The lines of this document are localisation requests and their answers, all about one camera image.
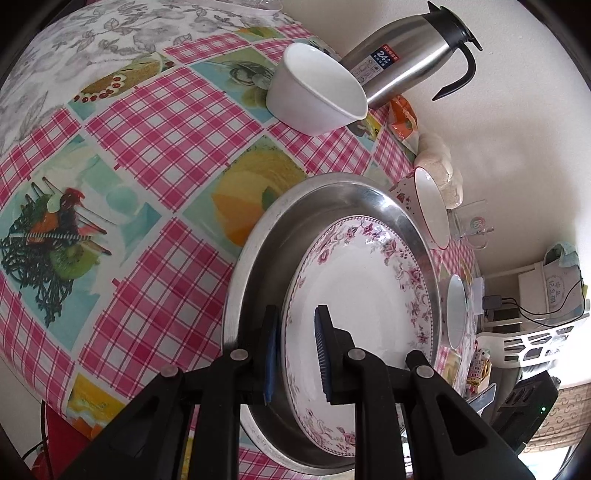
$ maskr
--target screw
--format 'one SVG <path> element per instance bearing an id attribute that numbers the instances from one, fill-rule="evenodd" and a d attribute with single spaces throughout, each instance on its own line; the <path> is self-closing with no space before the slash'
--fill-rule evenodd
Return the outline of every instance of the screw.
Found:
<path id="1" fill-rule="evenodd" d="M 248 352 L 244 350 L 244 348 L 237 348 L 236 350 L 232 350 L 232 353 L 230 353 L 230 358 L 236 362 L 240 362 L 248 358 Z"/>
<path id="2" fill-rule="evenodd" d="M 176 365 L 164 365 L 160 369 L 160 375 L 164 378 L 172 378 L 178 373 L 178 367 Z"/>
<path id="3" fill-rule="evenodd" d="M 361 348 L 352 348 L 347 352 L 351 360 L 363 360 L 365 358 L 365 352 Z"/>
<path id="4" fill-rule="evenodd" d="M 433 369 L 428 365 L 419 365 L 417 375 L 421 378 L 431 378 L 434 375 Z"/>

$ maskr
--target kiwi slice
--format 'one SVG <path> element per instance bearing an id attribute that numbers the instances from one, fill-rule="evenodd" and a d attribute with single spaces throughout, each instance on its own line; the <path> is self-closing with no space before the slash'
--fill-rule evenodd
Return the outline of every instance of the kiwi slice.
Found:
<path id="1" fill-rule="evenodd" d="M 60 247 L 49 252 L 49 259 L 58 277 L 75 280 L 85 275 L 98 262 L 98 254 L 82 244 Z"/>

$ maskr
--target curtain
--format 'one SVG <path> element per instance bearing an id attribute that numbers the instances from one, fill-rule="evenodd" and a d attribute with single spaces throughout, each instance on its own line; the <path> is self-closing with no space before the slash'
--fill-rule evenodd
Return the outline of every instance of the curtain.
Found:
<path id="1" fill-rule="evenodd" d="M 591 424 L 591 384 L 565 388 L 524 452 L 577 445 Z"/>

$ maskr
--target thermos label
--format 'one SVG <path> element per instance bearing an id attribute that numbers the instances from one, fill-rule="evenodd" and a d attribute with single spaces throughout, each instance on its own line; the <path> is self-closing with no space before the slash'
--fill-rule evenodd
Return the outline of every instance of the thermos label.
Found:
<path id="1" fill-rule="evenodd" d="M 351 70 L 351 73 L 361 85 L 364 85 L 398 60 L 400 57 L 388 45 L 384 44 L 360 61 Z"/>

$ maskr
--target table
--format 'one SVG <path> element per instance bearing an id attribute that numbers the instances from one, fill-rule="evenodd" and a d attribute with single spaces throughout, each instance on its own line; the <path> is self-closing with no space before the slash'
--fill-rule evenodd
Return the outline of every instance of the table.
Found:
<path id="1" fill-rule="evenodd" d="M 43 31 L 7 80 L 0 353 L 87 437 L 164 365 L 187 371 L 220 354 L 233 265 L 281 193 L 330 171 L 388 187 L 412 169 L 386 108 L 317 138 L 272 117 L 261 79 L 293 41 L 337 57 L 285 15 L 103 1 Z M 110 73 L 93 70 L 100 55 Z M 79 76 L 86 86 L 72 89 Z M 431 253 L 439 278 L 457 273 L 468 285 L 478 271 L 464 245 Z M 468 323 L 460 392 L 474 349 Z M 441 348 L 439 372 L 450 356 Z M 245 435 L 240 472 L 305 477 Z"/>

